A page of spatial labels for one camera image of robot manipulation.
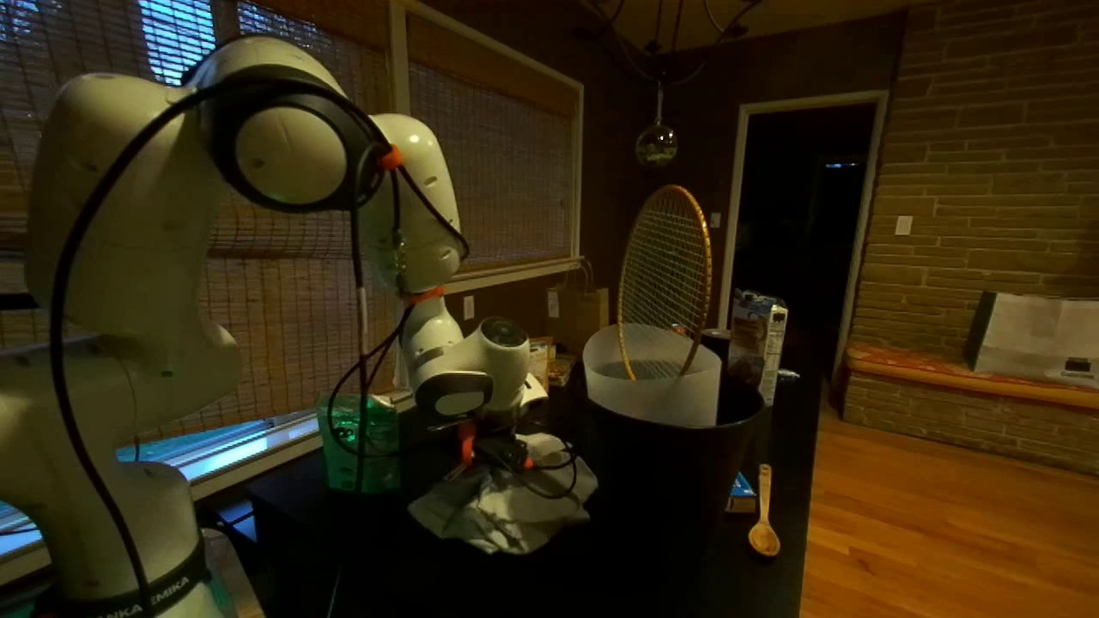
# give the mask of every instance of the ceiling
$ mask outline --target ceiling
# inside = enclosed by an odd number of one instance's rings
[[[746,8],[746,0],[583,0],[583,4],[610,16],[623,8],[616,16],[616,32],[645,52],[708,48],[717,40],[714,24],[724,28]],[[912,4],[922,4],[922,0],[758,0],[744,16],[744,24],[746,24],[746,37],[763,37],[781,32],[892,13]]]

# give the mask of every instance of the wooden floor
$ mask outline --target wooden floor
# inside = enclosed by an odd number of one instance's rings
[[[804,618],[1099,618],[1097,476],[824,416],[811,505]]]

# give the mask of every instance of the window sill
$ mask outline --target window sill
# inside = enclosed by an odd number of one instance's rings
[[[567,272],[580,272],[580,256],[533,261],[533,264],[515,264],[515,267],[461,272],[461,273],[448,283],[448,291],[475,291],[475,289],[536,280],[536,277],[553,277],[553,273],[567,273]]]
[[[183,471],[192,485],[192,496],[204,500],[314,449],[320,449],[315,416],[304,412],[157,440],[140,445],[140,459]],[[47,550],[42,547],[35,520],[0,505],[0,587],[44,566]]]

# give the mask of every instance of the doorway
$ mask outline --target doorway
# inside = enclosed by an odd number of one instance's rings
[[[788,354],[831,378],[849,344],[884,109],[884,91],[851,91],[738,112],[723,315],[733,319],[738,289],[781,294]]]

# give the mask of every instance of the dark doorway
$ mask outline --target dark doorway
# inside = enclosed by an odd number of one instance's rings
[[[788,354],[831,374],[875,104],[752,112],[733,289],[792,304]]]

